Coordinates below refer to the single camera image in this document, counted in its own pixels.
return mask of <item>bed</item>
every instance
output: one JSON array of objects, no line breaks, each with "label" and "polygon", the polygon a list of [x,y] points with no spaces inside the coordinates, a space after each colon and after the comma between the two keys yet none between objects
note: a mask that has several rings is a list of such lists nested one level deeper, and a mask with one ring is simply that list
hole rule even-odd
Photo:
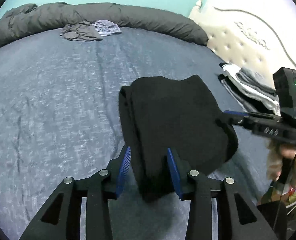
[{"label": "bed", "polygon": [[[89,177],[118,156],[124,145],[118,114],[122,85],[144,76],[181,80],[198,74],[222,111],[242,111],[218,81],[219,63],[249,64],[270,81],[277,66],[296,68],[267,24],[244,9],[217,8],[214,1],[201,8],[198,0],[189,15],[207,33],[207,46],[122,27],[122,34],[100,42],[67,41],[54,29],[0,48],[0,227],[10,240],[19,239],[65,177]],[[209,177],[234,178],[256,203],[270,184],[267,141],[235,130],[238,151]],[[145,203],[130,169],[123,194],[109,201],[113,237],[184,239],[189,206],[175,193]],[[215,201],[213,210],[215,239]],[[81,239],[84,234],[85,202]]]}]

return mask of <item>person's hand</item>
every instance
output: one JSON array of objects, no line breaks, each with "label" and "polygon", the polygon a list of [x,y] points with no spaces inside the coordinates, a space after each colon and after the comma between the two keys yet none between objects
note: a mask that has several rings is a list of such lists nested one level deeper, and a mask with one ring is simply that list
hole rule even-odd
[{"label": "person's hand", "polygon": [[[267,158],[267,177],[268,179],[278,180],[282,169],[282,158],[293,159],[296,154],[296,146],[278,145],[271,142],[269,145],[270,152]],[[296,161],[292,171],[291,186],[296,188]]]}]

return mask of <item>gray blanket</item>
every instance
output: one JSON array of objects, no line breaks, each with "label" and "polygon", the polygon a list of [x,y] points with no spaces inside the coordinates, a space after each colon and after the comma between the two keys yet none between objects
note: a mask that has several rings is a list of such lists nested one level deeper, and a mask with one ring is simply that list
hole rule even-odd
[{"label": "gray blanket", "polygon": [[25,4],[7,11],[0,19],[0,46],[66,24],[98,20],[163,33],[200,45],[208,41],[206,33],[193,20],[169,11],[115,3],[71,5],[58,2],[41,6]]},{"label": "gray blanket", "polygon": [[[19,239],[65,177],[89,177],[118,156],[122,85],[145,76],[181,80],[198,74],[221,110],[242,111],[218,80],[222,60],[205,46],[130,28],[100,42],[72,42],[60,33],[0,48],[0,227],[10,240]],[[263,138],[235,130],[238,151],[211,177],[233,177],[255,201],[270,184],[268,150]],[[175,193],[145,203],[130,169],[123,194],[109,201],[113,238],[184,239],[189,205]],[[82,210],[84,240],[85,205]]]}]

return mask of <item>stack of folded clothes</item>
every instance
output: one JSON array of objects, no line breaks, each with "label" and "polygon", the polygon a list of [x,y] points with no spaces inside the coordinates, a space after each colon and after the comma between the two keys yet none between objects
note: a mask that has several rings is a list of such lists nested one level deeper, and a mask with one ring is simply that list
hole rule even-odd
[{"label": "stack of folded clothes", "polygon": [[257,72],[235,64],[220,64],[225,74],[219,80],[247,112],[280,115],[279,99],[274,88]]}]

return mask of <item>bed sheet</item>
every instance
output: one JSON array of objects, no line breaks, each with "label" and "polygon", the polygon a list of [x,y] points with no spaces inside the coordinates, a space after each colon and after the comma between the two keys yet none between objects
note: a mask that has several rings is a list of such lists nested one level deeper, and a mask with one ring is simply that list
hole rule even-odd
[{"label": "bed sheet", "polygon": [[[60,33],[0,48],[0,227],[10,240],[19,239],[62,179],[89,177],[118,156],[122,85],[144,76],[198,74],[221,110],[242,111],[217,78],[222,60],[207,47],[141,29],[122,28],[120,35],[91,42]],[[237,153],[209,177],[233,177],[255,202],[269,185],[266,141],[235,130]],[[189,206],[175,193],[144,203],[130,169],[123,194],[109,201],[114,239],[184,239]],[[81,239],[84,212],[83,202]]]}]

